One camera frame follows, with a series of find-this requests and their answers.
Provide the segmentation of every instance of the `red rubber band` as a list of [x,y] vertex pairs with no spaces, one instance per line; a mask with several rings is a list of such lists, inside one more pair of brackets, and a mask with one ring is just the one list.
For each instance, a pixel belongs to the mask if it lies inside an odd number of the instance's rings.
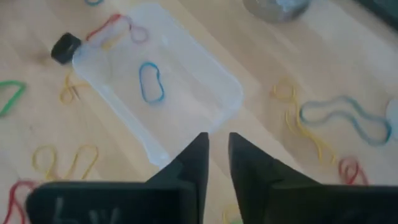
[[86,41],[89,41],[90,38],[92,38],[95,34],[97,34],[99,31],[103,30],[107,25],[113,24],[114,22],[118,21],[122,15],[121,14],[113,14],[109,19],[99,28],[91,31],[89,34],[86,36]]
[[364,173],[359,162],[353,157],[342,158],[338,163],[338,173],[344,184],[353,185],[355,183],[369,185],[368,178]]
[[[131,40],[136,43],[136,44],[141,44],[146,42],[149,39],[149,33],[148,30],[144,27],[141,26],[135,26],[132,19],[128,16],[123,16],[121,14],[113,14],[102,26],[100,26],[99,28],[95,29],[94,31],[90,32],[87,36],[86,36],[86,41],[89,41],[95,34],[99,33],[101,30],[103,30],[106,26],[110,25],[110,24],[114,24],[116,21],[118,21],[120,18],[123,18],[126,20],[126,22],[129,24],[129,30],[131,33]],[[136,32],[141,32],[143,34],[143,38],[142,39],[137,39],[134,35],[134,33]]]
[[26,186],[29,189],[33,190],[35,185],[36,185],[36,183],[33,181],[30,181],[30,180],[19,180],[10,188],[7,215],[2,224],[7,224],[9,222],[9,219],[12,214],[12,206],[13,205],[15,205],[17,207],[18,214],[21,217],[21,224],[25,224],[24,207],[17,201],[15,194],[16,194],[17,189],[20,186]]

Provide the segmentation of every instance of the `yellow rubber band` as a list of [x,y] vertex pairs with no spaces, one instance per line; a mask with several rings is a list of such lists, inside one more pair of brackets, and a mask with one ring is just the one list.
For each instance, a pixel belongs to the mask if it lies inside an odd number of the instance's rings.
[[78,84],[71,84],[70,82],[70,76],[72,75],[73,70],[67,73],[65,76],[65,81],[63,83],[63,88],[60,92],[60,101],[64,105],[70,104],[74,99],[75,99],[75,94],[73,93],[73,89],[76,87],[90,87],[89,84],[87,83],[78,83]]
[[[73,159],[73,162],[71,164],[71,166],[68,169],[67,174],[64,176],[64,178],[60,178],[59,176],[56,175],[55,173],[55,166],[57,164],[57,150],[55,148],[55,146],[53,145],[45,145],[45,146],[40,146],[38,147],[33,155],[32,155],[32,167],[37,171],[37,172],[42,172],[45,174],[45,179],[46,180],[67,180],[71,177],[73,171],[75,170],[79,155],[81,154],[81,152],[83,152],[83,150],[85,149],[91,149],[94,151],[95,156],[92,160],[92,162],[89,164],[89,166],[87,167],[86,171],[83,173],[81,179],[84,180],[87,178],[87,175],[90,173],[90,170],[93,168],[95,162],[98,159],[99,156],[99,152],[98,152],[98,148],[96,146],[92,146],[92,145],[84,145],[84,146],[80,146],[79,149],[77,150],[75,157]],[[37,164],[37,155],[44,151],[44,150],[49,150],[51,152],[52,155],[52,161],[50,164],[50,167],[48,169],[43,169],[40,168],[39,165]]]
[[[283,96],[281,94],[278,94],[277,89],[278,89],[278,87],[281,87],[282,85],[285,85],[290,88],[290,96],[289,95]],[[273,96],[277,100],[294,105],[295,124],[296,124],[297,130],[295,130],[289,122],[290,109],[287,109],[287,111],[285,112],[285,122],[286,122],[288,129],[293,134],[305,136],[313,141],[314,145],[317,147],[318,160],[320,162],[323,162],[322,150],[323,149],[329,150],[329,152],[331,154],[330,163],[334,164],[336,162],[335,151],[325,141],[323,141],[321,138],[319,138],[318,136],[313,134],[311,131],[309,131],[307,128],[305,128],[302,125],[300,116],[299,116],[300,106],[299,106],[299,101],[297,99],[296,88],[295,88],[294,84],[287,78],[281,79],[278,84],[272,86],[271,96]]]

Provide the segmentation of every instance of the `blue rubber band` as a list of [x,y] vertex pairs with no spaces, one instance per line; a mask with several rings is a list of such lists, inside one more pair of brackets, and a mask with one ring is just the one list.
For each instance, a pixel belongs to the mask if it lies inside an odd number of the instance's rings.
[[89,6],[97,6],[97,5],[101,4],[103,1],[104,0],[97,0],[96,2],[92,2],[92,1],[89,1],[89,0],[85,0],[85,3],[87,5],[89,5]]
[[[160,90],[162,91],[162,94],[160,97],[158,97],[158,99],[154,99],[154,100],[148,100],[144,91],[144,85],[142,84],[142,71],[145,67],[152,67],[156,69],[156,79],[157,79],[157,83],[159,84]],[[144,62],[140,67],[139,67],[139,85],[141,88],[141,95],[142,95],[142,99],[144,99],[145,102],[149,103],[149,104],[153,104],[153,103],[158,103],[161,102],[164,99],[164,89],[162,86],[162,82],[160,81],[160,71],[157,68],[156,64],[152,63],[152,62]]]
[[[358,121],[355,119],[355,117],[347,112],[347,111],[341,111],[341,110],[337,110],[337,111],[332,111],[331,113],[329,113],[327,116],[325,116],[322,119],[319,119],[317,121],[309,121],[308,119],[305,118],[304,114],[304,110],[308,109],[308,108],[320,108],[320,107],[325,107],[328,105],[331,105],[333,103],[336,103],[337,101],[345,101],[349,104],[351,104],[353,106],[353,108],[356,110],[356,112],[358,112],[358,114],[363,117],[364,119],[368,120],[368,121],[374,121],[374,122],[378,122],[381,123],[385,126],[386,128],[386,138],[383,140],[378,140],[378,139],[373,139],[371,137],[369,137],[365,131],[363,130],[363,128],[361,128],[361,126],[359,125]],[[359,134],[359,136],[365,140],[369,145],[371,146],[382,146],[385,145],[388,140],[391,137],[391,132],[392,132],[392,128],[391,128],[391,124],[388,122],[387,119],[381,117],[381,116],[375,116],[372,114],[369,114],[367,112],[365,112],[365,110],[363,110],[363,108],[361,107],[361,105],[359,105],[359,103],[354,100],[352,97],[350,96],[346,96],[346,95],[342,95],[342,96],[338,96],[332,100],[329,101],[308,101],[306,103],[304,103],[302,105],[302,107],[300,108],[300,119],[303,123],[308,124],[308,125],[312,125],[312,126],[319,126],[321,124],[324,124],[326,122],[329,121],[329,119],[331,119],[332,117],[343,117],[344,119],[347,119],[348,121],[351,122],[351,124],[353,125],[354,129],[356,130],[356,132]]]

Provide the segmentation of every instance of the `wooden table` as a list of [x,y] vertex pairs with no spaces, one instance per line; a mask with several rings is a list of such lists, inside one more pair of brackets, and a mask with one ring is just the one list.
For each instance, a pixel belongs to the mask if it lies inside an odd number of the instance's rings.
[[[89,180],[145,181],[158,171],[141,143],[91,88],[79,88],[79,99],[70,105],[59,102],[70,67],[49,58],[64,32],[83,38],[112,13],[127,12],[140,2],[105,0],[97,7],[83,0],[0,2],[1,79],[28,84],[17,106],[0,119],[0,220],[5,216],[8,190],[18,178],[44,179],[30,165],[35,148],[43,144],[57,146],[60,175],[82,144],[95,144],[100,153]],[[205,223],[221,223],[223,209],[236,203],[227,158],[231,131],[320,182],[339,182],[336,166],[320,165],[314,145],[286,128],[287,105],[269,97],[280,78],[295,80],[301,103],[349,94],[379,115],[398,94],[398,36],[353,2],[315,1],[299,20],[285,24],[256,19],[240,0],[166,0],[161,5],[244,88],[242,108],[210,137]],[[80,80],[73,77],[73,82]],[[398,184],[393,172],[398,156],[395,142],[380,149],[370,147],[344,121],[313,130],[339,156],[358,157],[372,183]],[[380,129],[371,129],[371,134],[383,135]],[[90,158],[83,155],[73,179],[82,175]]]

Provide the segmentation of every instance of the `clear plastic container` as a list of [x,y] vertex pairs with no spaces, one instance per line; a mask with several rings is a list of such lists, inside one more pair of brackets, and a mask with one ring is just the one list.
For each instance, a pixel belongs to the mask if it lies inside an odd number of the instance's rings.
[[[73,56],[73,68],[141,140],[151,163],[163,167],[200,132],[211,133],[230,118],[243,102],[243,91],[160,5],[141,4],[127,16],[84,43]],[[132,32],[127,32],[128,20],[134,23]],[[133,41],[144,39],[142,28],[148,40]],[[100,47],[111,39],[117,41],[109,50]],[[145,62],[159,68],[160,102],[142,97],[139,69]],[[142,74],[142,86],[148,98],[161,95],[153,68]]]

